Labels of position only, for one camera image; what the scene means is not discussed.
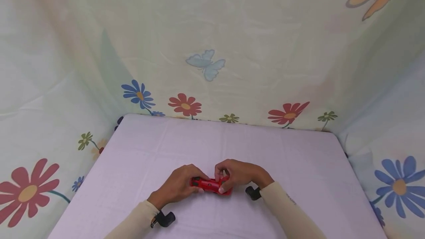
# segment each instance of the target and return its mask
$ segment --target hand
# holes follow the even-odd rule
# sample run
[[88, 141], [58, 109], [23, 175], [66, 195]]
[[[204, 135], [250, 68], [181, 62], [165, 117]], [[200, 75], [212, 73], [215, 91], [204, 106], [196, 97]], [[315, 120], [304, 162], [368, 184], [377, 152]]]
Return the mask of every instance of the hand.
[[179, 202], [194, 193], [203, 193], [204, 189], [189, 186], [192, 177], [210, 180], [193, 164], [184, 165], [174, 170], [165, 183], [157, 191], [152, 192], [148, 201], [160, 211], [168, 203]]
[[221, 185], [218, 191], [223, 194], [234, 186], [247, 185], [253, 181], [260, 189], [274, 182], [270, 174], [262, 167], [237, 160], [224, 160], [215, 166], [215, 180], [223, 178], [224, 173], [230, 175], [229, 180]]

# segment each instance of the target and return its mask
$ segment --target blue butterfly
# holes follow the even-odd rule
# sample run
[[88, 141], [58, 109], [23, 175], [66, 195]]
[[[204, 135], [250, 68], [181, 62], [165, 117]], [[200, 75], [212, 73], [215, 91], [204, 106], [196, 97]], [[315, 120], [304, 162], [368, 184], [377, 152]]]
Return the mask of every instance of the blue butterfly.
[[186, 60], [186, 63], [189, 65], [200, 67], [204, 73], [204, 78], [208, 82], [212, 82], [212, 80], [217, 76], [218, 71], [222, 69], [224, 67], [224, 63], [226, 63], [226, 60], [224, 59], [213, 62], [211, 59], [214, 52], [214, 50], [206, 50], [202, 55], [192, 55]]

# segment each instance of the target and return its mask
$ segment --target red toy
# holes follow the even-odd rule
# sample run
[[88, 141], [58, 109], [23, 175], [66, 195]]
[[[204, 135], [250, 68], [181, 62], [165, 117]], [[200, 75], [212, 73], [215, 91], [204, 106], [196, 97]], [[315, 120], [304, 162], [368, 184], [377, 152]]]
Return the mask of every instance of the red toy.
[[219, 195], [230, 195], [232, 194], [232, 188], [224, 192], [223, 194], [220, 194], [218, 192], [218, 189], [220, 188], [221, 184], [223, 184], [225, 181], [229, 180], [229, 176], [226, 175], [225, 177], [221, 178], [220, 181], [216, 182], [215, 179], [211, 180], [204, 180], [200, 177], [194, 177], [190, 181], [190, 186], [196, 186], [199, 188], [204, 189], [206, 192], [214, 192]]

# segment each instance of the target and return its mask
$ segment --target yellow flower center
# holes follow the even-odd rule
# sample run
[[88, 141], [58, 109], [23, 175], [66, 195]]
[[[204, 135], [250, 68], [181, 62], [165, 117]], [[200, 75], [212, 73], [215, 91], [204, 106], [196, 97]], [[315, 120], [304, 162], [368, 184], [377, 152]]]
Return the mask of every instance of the yellow flower center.
[[136, 93], [136, 95], [137, 95], [137, 97], [140, 99], [140, 100], [144, 100], [145, 98], [143, 98], [143, 94], [140, 92], [140, 91], [138, 91], [137, 93]]
[[189, 110], [190, 109], [190, 105], [188, 104], [182, 104], [182, 108], [185, 110]]
[[24, 190], [19, 194], [19, 202], [27, 202], [32, 199], [32, 197], [37, 193], [37, 186], [31, 185], [24, 188]]
[[393, 184], [393, 190], [397, 195], [406, 194], [407, 187], [405, 181], [403, 179], [395, 181]]
[[293, 119], [293, 118], [295, 118], [297, 116], [297, 114], [295, 114], [295, 113], [289, 113], [289, 114], [285, 114], [285, 116], [283, 116], [283, 118], [286, 118], [286, 119]]

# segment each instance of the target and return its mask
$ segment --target beige sleeve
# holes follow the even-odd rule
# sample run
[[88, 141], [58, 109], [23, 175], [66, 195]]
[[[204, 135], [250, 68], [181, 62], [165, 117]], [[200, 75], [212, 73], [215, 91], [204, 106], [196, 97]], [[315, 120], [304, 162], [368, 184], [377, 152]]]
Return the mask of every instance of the beige sleeve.
[[260, 194], [288, 239], [326, 239], [319, 227], [289, 197], [279, 183], [274, 182], [266, 186]]
[[151, 220], [159, 213], [147, 200], [133, 211], [105, 239], [140, 239], [151, 230]]

